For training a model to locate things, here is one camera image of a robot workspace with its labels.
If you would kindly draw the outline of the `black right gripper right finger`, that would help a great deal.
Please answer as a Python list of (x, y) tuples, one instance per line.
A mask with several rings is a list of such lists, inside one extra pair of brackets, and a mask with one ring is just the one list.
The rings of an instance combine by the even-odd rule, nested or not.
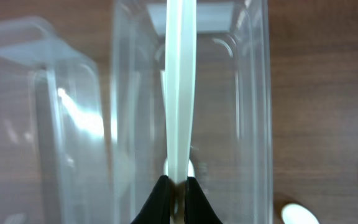
[(194, 177), (185, 185), (185, 224), (223, 224)]

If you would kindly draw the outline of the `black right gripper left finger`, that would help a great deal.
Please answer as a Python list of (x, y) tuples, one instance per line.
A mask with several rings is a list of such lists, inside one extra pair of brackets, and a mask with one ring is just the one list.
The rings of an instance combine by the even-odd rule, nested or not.
[(131, 224), (170, 223), (170, 180), (161, 175)]

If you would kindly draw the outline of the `right clear plastic container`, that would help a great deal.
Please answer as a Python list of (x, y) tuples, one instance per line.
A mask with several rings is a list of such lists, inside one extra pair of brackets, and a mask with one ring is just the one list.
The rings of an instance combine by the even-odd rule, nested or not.
[(268, 3), (116, 1), (114, 223), (272, 218)]

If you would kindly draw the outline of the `clear plastic container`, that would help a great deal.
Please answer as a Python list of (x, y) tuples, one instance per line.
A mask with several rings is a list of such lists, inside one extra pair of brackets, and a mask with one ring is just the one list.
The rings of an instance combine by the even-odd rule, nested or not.
[(0, 223), (110, 223), (96, 64), (41, 17), (0, 22)]
[(114, 223), (272, 218), (268, 3), (116, 1)]

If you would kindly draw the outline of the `left clear plastic container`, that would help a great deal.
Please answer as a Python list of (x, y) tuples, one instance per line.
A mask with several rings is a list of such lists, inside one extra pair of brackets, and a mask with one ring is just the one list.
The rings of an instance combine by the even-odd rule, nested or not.
[(110, 223), (96, 64), (41, 17), (0, 22), (0, 223)]

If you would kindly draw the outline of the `thick white plastic spoon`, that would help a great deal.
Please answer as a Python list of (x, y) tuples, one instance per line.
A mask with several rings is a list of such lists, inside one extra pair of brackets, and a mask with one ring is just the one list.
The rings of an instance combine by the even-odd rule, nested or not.
[(281, 218), (284, 224), (319, 224), (313, 213), (297, 203), (285, 205), (281, 211)]

